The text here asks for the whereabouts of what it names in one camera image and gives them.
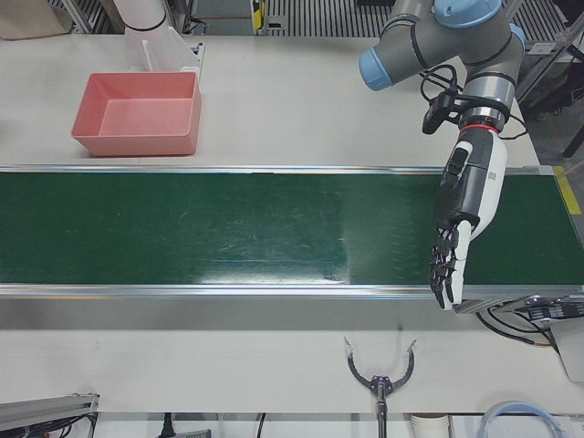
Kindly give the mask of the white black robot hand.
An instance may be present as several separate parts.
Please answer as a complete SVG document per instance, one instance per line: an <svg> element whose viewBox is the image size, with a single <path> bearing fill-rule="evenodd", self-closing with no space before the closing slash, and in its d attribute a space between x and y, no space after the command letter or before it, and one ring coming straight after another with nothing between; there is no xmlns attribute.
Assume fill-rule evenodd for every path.
<svg viewBox="0 0 584 438"><path fill-rule="evenodd" d="M505 142L494 130L480 124L460 130L433 208L430 286L444 310L462 303L469 246L495 217L506 161Z"/></svg>

